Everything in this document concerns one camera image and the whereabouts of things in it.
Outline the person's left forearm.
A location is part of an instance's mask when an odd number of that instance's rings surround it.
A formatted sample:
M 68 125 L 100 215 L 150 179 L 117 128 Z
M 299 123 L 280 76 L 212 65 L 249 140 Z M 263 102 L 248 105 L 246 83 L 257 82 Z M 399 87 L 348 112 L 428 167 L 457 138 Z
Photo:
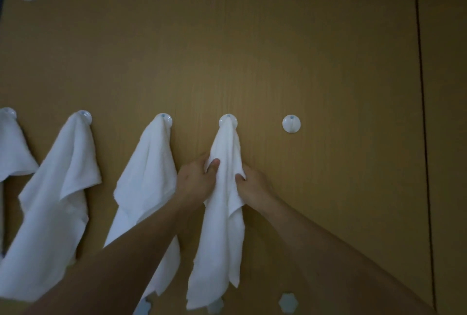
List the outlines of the person's left forearm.
M 206 197 L 176 194 L 79 263 L 22 315 L 132 315 L 174 236 Z

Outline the person's right hand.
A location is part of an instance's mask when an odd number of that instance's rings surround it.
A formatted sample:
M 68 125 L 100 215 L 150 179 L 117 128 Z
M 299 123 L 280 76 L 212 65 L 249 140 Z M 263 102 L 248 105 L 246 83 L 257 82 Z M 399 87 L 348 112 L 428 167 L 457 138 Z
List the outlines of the person's right hand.
M 247 164 L 242 165 L 243 176 L 246 178 L 246 186 L 238 190 L 238 194 L 245 204 L 253 208 L 262 216 L 267 217 L 278 195 L 266 175 Z

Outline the person's right forearm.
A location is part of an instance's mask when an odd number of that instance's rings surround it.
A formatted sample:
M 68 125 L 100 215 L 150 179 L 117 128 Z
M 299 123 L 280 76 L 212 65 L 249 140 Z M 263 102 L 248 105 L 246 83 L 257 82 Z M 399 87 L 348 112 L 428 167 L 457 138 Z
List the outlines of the person's right forearm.
M 349 244 L 274 195 L 246 203 L 285 242 L 312 294 L 341 315 L 437 315 L 410 289 Z

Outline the white towel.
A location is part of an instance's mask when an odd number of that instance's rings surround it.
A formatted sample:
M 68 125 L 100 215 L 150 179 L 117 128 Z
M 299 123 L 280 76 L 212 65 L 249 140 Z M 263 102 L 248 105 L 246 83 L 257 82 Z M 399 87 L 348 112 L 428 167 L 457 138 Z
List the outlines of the white towel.
M 0 262 L 4 258 L 4 181 L 11 176 L 31 175 L 38 168 L 17 120 L 0 112 Z
M 170 148 L 171 129 L 154 118 L 145 128 L 114 190 L 118 209 L 104 243 L 107 246 L 169 201 L 177 171 Z
M 24 218 L 0 263 L 0 298 L 34 302 L 62 280 L 89 220 L 85 189 L 101 182 L 90 125 L 73 113 L 18 196 Z
M 216 184 L 204 202 L 200 241 L 188 280 L 186 309 L 207 307 L 222 297 L 229 285 L 240 283 L 245 224 L 235 175 L 244 174 L 237 130 L 230 122 L 219 128 L 209 160 L 220 159 Z

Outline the person's left hand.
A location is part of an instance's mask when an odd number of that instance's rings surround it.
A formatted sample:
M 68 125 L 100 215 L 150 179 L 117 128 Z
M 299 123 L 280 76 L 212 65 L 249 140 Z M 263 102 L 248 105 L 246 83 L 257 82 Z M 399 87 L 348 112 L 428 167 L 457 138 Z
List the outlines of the person's left hand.
M 174 200 L 182 214 L 199 208 L 213 193 L 216 175 L 206 174 L 210 153 L 206 152 L 185 165 L 178 173 Z

